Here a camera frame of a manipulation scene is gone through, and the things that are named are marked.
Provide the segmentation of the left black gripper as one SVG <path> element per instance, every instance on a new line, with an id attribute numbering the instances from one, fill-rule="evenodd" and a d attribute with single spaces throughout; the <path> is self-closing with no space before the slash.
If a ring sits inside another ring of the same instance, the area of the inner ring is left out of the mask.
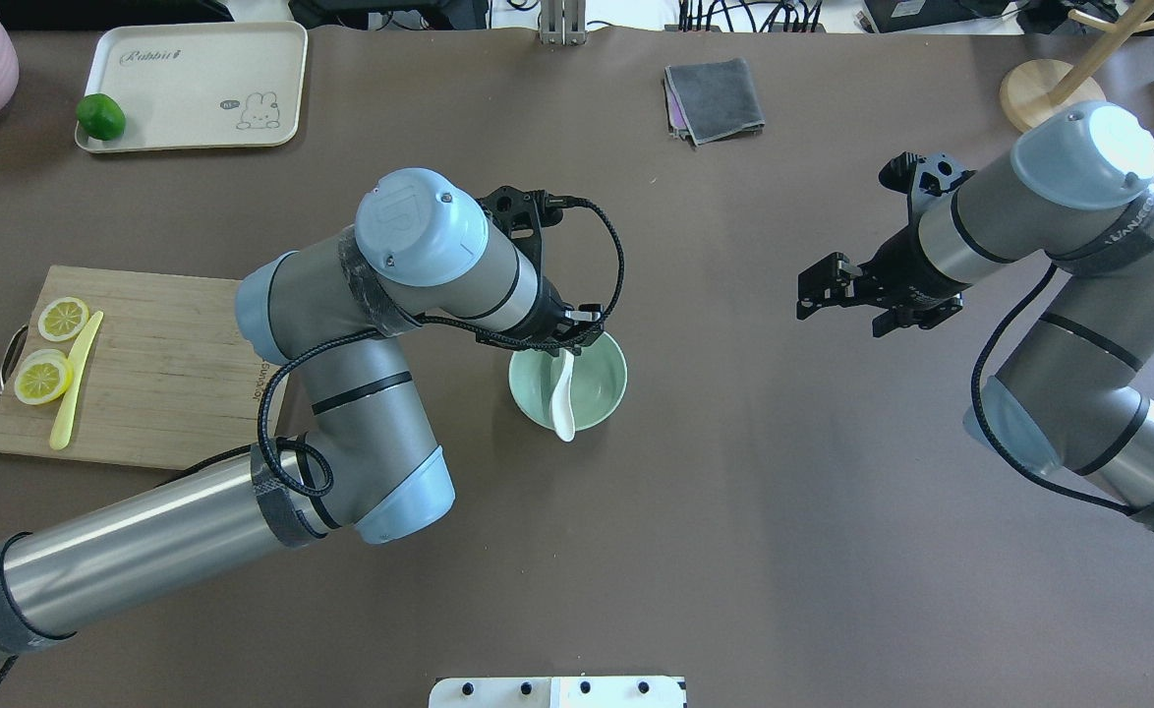
<path id="1" fill-rule="evenodd" d="M 518 326 L 478 334 L 477 341 L 505 351 L 542 351 L 549 355 L 571 351 L 578 355 L 604 336 L 605 325 L 605 308 L 597 302 L 569 306 L 557 297 L 546 297 Z"/>

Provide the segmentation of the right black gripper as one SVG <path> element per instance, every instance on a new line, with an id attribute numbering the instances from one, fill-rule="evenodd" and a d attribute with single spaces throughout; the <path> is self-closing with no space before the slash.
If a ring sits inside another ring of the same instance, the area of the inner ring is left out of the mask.
<path id="1" fill-rule="evenodd" d="M 875 339 L 898 327 L 932 330 L 962 310 L 964 289 L 966 285 L 932 265 L 917 232 L 900 229 L 863 265 L 833 253 L 803 269 L 797 276 L 797 319 L 835 306 L 863 306 L 865 299 L 886 309 L 872 319 Z"/>

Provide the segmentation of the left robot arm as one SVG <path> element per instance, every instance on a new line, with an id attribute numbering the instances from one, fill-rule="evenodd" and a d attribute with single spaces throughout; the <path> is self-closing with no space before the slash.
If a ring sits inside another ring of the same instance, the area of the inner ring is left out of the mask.
<path id="1" fill-rule="evenodd" d="M 284 548 L 353 527 L 383 544 L 452 507 L 454 485 L 398 336 L 460 327 L 508 351 L 578 354 L 613 306 L 571 306 L 544 229 L 574 196 L 470 197 L 424 167 L 366 193 L 338 236 L 240 283 L 237 327 L 277 372 L 257 438 L 168 483 L 0 542 L 0 684 L 18 656 Z"/>

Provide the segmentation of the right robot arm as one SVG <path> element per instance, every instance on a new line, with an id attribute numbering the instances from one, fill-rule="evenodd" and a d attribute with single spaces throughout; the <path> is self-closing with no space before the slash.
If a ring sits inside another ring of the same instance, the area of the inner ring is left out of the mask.
<path id="1" fill-rule="evenodd" d="M 1001 319 L 969 377 L 971 434 L 1052 494 L 1154 534 L 1154 140 L 1127 110 L 1084 100 L 982 170 L 904 152 L 881 184 L 906 223 L 863 264 L 800 272 L 796 315 L 872 306 L 872 336 L 936 327 L 964 291 L 1035 254 L 1049 261 Z"/>

